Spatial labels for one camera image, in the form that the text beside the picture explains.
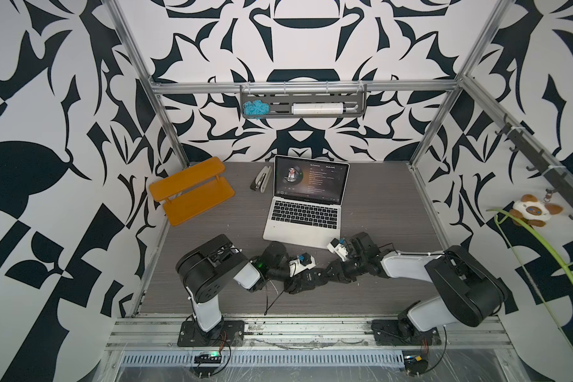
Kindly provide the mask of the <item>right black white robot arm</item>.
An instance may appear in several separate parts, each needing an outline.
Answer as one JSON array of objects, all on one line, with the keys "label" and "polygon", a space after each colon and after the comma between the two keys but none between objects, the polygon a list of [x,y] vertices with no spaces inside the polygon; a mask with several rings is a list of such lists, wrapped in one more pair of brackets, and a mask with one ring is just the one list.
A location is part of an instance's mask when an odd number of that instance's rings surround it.
[{"label": "right black white robot arm", "polygon": [[327,281],[350,283],[360,275],[387,279],[413,279],[432,284],[438,296],[414,302],[397,318],[397,334],[414,337],[438,326],[460,322],[477,327],[497,314],[510,290],[463,247],[443,251],[407,253],[392,245],[376,245],[361,232],[328,243],[338,259],[321,273]]}]

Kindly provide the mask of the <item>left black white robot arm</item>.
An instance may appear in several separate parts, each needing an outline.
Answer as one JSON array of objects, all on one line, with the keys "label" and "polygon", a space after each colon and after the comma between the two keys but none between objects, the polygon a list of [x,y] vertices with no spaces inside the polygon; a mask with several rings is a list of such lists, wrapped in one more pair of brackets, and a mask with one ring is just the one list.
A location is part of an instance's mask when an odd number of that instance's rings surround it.
[{"label": "left black white robot arm", "polygon": [[288,294],[329,283],[325,271],[308,253],[290,257],[284,244],[272,241],[260,256],[249,259],[224,234],[181,257],[175,271],[189,296],[196,329],[210,338],[218,337],[222,330],[219,294],[231,282],[251,293],[270,282],[282,282]]}]

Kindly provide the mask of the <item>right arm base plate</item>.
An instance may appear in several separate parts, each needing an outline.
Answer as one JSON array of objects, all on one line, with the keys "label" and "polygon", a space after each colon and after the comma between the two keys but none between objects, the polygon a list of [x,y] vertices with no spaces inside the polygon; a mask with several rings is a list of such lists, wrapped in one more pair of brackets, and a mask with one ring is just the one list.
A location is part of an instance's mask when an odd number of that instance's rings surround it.
[{"label": "right arm base plate", "polygon": [[405,321],[373,320],[371,331],[376,345],[421,346],[442,344],[437,329],[421,332]]}]

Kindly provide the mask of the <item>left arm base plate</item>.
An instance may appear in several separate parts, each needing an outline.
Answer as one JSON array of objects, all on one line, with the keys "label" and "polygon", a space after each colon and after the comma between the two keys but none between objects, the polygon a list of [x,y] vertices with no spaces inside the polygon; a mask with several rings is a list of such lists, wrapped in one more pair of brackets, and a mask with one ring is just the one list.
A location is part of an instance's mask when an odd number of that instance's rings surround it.
[{"label": "left arm base plate", "polygon": [[241,346],[244,340],[245,322],[222,320],[218,326],[209,332],[204,332],[200,326],[191,320],[181,324],[177,346],[181,348],[210,347],[226,345]]}]

